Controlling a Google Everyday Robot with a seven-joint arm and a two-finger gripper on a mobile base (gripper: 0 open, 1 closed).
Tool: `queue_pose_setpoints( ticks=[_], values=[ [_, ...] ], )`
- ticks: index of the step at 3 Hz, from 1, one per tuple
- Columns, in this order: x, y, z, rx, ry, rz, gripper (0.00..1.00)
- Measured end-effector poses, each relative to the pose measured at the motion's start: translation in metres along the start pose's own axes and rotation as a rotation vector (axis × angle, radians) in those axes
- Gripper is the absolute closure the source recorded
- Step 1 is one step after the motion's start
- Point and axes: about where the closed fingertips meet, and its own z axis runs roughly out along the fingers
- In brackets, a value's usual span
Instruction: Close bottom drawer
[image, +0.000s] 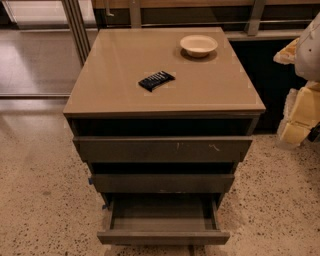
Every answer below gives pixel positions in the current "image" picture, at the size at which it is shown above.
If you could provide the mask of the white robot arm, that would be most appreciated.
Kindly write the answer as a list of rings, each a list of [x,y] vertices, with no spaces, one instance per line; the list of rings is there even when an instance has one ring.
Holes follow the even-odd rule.
[[[291,89],[286,97],[283,119],[278,130],[278,145],[293,149],[308,139],[320,141],[320,14],[273,60],[279,64],[293,64],[297,76],[307,83]]]

